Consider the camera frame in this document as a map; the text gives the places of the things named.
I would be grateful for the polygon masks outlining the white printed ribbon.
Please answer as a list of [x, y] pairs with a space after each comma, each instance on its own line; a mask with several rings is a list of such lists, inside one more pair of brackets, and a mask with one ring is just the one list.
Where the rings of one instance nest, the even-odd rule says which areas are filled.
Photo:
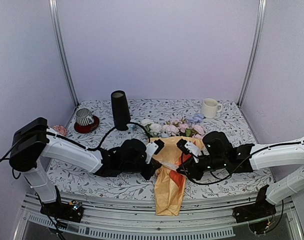
[[178, 169], [178, 166], [174, 163], [171, 163], [171, 162], [167, 162], [167, 161], [161, 161], [159, 160], [158, 161], [160, 164], [162, 164], [164, 167], [172, 170], [172, 171], [176, 171]]

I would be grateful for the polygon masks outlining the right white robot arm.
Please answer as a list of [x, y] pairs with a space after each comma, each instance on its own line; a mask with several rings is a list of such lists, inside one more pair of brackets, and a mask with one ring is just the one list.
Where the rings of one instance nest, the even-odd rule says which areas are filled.
[[180, 139], [177, 147], [187, 160], [181, 160], [177, 172], [191, 182], [199, 184], [205, 172], [225, 169], [229, 176], [236, 173], [252, 173], [257, 170], [299, 165], [283, 179], [262, 187], [251, 206], [254, 218], [261, 218], [283, 199], [304, 189], [304, 136], [274, 144], [246, 143], [234, 147], [223, 132], [213, 131], [202, 139], [207, 154], [191, 141]]

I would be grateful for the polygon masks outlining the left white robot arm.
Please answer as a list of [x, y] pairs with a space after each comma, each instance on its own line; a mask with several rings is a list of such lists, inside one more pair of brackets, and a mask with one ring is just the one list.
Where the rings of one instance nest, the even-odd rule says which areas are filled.
[[23, 174], [41, 201], [47, 204], [47, 209], [55, 217], [62, 217], [67, 211], [66, 205], [59, 200], [59, 193], [48, 178], [42, 159], [56, 159], [99, 177], [134, 172], [149, 180], [161, 167], [154, 156], [164, 146], [160, 139], [144, 144], [133, 138], [109, 150], [89, 148], [57, 133], [48, 127], [45, 118], [38, 117], [15, 132], [9, 164]]

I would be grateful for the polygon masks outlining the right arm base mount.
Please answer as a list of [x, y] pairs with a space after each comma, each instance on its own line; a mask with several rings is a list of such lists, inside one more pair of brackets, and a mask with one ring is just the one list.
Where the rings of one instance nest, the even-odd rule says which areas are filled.
[[275, 204], [267, 201], [266, 193], [268, 187], [269, 185], [265, 185], [259, 190], [254, 203], [233, 208], [232, 216], [237, 223], [272, 216], [277, 212]]

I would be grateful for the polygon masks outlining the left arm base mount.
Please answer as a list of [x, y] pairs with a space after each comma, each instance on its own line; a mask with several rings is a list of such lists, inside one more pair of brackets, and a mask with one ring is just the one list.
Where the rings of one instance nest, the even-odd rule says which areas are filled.
[[84, 208], [80, 201], [72, 200], [69, 203], [63, 203], [59, 189], [55, 186], [56, 199], [51, 203], [41, 202], [40, 213], [56, 220], [66, 220], [80, 223], [83, 217]]

